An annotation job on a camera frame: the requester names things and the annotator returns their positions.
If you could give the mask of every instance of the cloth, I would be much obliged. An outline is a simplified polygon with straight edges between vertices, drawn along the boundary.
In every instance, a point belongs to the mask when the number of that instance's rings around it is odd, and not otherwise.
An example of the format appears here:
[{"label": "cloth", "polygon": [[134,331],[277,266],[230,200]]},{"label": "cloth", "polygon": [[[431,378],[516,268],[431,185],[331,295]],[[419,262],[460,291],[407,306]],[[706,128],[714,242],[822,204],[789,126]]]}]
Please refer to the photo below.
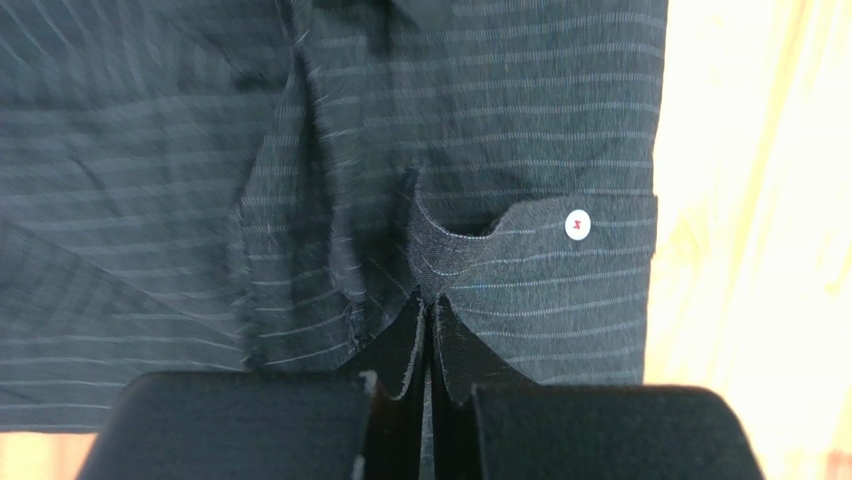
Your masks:
[{"label": "cloth", "polygon": [[438,3],[0,2],[0,430],[334,369],[416,285],[536,381],[641,382],[665,0]]}]

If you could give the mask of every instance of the dark gray shirt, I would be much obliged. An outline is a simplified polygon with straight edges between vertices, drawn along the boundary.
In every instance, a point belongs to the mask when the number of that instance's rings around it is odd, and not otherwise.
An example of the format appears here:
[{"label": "dark gray shirt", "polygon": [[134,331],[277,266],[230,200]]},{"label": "dark gray shirt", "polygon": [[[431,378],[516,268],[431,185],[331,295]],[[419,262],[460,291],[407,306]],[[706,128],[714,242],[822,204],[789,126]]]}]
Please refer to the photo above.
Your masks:
[{"label": "dark gray shirt", "polygon": [[665,1],[439,3],[0,3],[0,430],[335,368],[416,285],[541,383],[640,382]]}]

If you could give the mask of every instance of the clothing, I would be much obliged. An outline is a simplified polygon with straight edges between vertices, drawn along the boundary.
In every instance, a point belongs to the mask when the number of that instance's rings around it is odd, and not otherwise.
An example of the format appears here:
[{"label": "clothing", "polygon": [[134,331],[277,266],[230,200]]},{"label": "clothing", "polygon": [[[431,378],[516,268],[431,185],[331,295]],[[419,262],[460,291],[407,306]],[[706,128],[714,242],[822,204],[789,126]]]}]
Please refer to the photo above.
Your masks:
[{"label": "clothing", "polygon": [[416,285],[536,381],[641,382],[666,2],[400,5],[2,3],[0,430],[336,368]]}]

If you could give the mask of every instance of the wooden table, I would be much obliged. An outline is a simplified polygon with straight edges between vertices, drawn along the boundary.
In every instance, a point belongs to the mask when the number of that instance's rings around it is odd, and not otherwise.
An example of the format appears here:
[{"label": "wooden table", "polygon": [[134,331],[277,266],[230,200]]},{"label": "wooden table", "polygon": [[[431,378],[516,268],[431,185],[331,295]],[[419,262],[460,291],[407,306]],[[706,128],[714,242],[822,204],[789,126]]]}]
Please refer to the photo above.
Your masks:
[{"label": "wooden table", "polygon": [[[852,0],[671,0],[647,380],[704,385],[769,480],[852,479]],[[0,480],[91,436],[0,435]]]}]

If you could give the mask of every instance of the button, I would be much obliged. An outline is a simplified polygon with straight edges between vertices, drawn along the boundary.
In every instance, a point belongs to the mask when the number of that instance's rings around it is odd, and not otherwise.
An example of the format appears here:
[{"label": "button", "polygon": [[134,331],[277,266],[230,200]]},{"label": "button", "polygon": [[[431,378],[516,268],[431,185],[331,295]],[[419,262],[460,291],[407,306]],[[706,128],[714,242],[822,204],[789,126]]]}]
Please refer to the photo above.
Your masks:
[{"label": "button", "polygon": [[571,240],[582,240],[589,236],[592,219],[584,210],[574,210],[565,219],[565,233]]}]

